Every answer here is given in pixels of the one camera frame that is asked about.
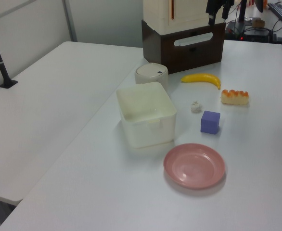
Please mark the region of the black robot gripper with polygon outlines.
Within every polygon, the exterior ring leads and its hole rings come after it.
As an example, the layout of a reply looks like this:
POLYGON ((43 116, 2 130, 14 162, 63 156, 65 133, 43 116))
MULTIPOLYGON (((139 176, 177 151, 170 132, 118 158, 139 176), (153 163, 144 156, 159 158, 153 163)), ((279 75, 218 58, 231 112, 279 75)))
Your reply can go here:
POLYGON ((222 19, 226 20, 229 15, 231 6, 234 5, 234 0, 208 0, 205 12, 209 16, 209 25, 214 25, 216 20, 216 14, 219 9, 223 7, 222 19))

